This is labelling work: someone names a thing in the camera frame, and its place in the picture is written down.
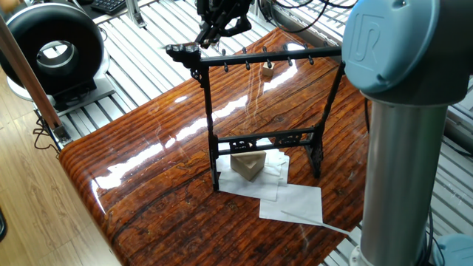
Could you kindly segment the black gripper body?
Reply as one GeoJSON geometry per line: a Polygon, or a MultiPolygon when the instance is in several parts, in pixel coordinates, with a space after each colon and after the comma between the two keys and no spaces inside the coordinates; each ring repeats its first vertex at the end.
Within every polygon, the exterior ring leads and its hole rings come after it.
{"type": "Polygon", "coordinates": [[[196,0],[197,14],[206,21],[216,21],[223,16],[225,29],[222,33],[243,33],[251,29],[247,18],[253,0],[196,0]]]}

